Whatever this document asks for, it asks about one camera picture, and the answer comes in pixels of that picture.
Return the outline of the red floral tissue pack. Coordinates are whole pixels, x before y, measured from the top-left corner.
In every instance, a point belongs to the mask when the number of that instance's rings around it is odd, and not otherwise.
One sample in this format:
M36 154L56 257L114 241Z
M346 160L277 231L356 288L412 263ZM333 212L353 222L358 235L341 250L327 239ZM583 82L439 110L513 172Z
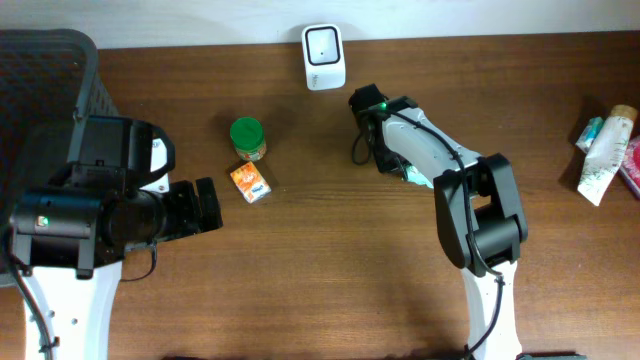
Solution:
M620 167L620 175L636 198L640 197L640 136L629 141Z

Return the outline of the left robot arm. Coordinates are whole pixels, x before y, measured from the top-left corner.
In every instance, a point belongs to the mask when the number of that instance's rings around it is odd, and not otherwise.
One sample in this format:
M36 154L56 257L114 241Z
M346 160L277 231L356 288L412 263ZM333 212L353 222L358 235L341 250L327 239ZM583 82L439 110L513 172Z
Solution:
M17 201L1 255L24 301L26 358L107 358L126 254L222 227L211 178L149 190L174 167L162 128L91 116L65 166Z

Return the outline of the green round item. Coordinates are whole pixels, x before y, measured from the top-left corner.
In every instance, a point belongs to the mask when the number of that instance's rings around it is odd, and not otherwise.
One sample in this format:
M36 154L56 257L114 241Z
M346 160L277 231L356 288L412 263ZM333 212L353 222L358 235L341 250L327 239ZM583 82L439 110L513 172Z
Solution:
M267 151L264 129L255 118L242 117L234 121L230 137L238 156L245 161L259 161Z

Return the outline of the small teal tissue pack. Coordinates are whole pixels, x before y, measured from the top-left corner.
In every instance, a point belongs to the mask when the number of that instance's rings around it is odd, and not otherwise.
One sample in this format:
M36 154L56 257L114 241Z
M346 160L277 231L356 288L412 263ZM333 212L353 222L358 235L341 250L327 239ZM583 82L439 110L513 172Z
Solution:
M575 146L582 152L587 153L600 133L603 125L604 120L601 117L591 118L576 141Z

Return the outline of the white barcode scanner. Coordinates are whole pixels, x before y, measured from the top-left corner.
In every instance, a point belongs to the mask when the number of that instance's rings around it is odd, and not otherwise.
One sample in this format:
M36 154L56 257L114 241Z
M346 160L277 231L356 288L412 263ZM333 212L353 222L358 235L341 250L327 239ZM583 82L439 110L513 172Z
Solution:
M346 83L342 34L335 24L316 24L301 33L306 84L311 91L337 89Z

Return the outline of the orange tissue pack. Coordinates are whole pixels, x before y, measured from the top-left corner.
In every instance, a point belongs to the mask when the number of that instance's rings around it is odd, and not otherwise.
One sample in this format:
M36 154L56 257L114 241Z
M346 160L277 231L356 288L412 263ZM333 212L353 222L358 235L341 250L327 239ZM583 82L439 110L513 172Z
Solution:
M271 187L253 162L247 162L231 172L230 177L243 195L252 204L271 192Z

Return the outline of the white floral tube gold cap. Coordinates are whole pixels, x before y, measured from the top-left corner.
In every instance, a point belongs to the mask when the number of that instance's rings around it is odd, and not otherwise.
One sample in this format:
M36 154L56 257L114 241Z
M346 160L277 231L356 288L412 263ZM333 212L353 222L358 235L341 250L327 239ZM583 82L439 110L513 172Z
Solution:
M621 167L638 111L628 105L616 105L585 156L577 187L594 206L599 206L614 176Z

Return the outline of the grey plastic mesh basket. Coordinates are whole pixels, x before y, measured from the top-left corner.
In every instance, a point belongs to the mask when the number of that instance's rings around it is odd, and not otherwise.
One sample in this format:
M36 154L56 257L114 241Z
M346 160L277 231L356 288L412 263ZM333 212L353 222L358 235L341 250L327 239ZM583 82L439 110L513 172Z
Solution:
M116 116L94 42L77 30L1 32L1 225L67 163L74 126Z

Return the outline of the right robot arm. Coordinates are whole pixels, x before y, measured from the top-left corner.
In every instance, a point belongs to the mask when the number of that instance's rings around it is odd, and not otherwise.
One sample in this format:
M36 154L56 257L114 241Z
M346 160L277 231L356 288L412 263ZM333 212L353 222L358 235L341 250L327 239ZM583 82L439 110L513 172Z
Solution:
M358 88L348 105L381 173L421 174L434 191L441 247L461 271L469 309L466 359L521 359L514 279L528 237L511 163L454 141L407 96L389 98L376 85Z

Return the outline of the teal wet wipes pack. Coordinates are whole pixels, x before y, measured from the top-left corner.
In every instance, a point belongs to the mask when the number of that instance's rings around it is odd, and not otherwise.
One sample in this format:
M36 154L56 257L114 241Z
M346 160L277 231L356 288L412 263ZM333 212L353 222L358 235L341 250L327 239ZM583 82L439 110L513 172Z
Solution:
M419 186L426 186L429 189L433 188L432 182L413 165L404 167L404 180Z

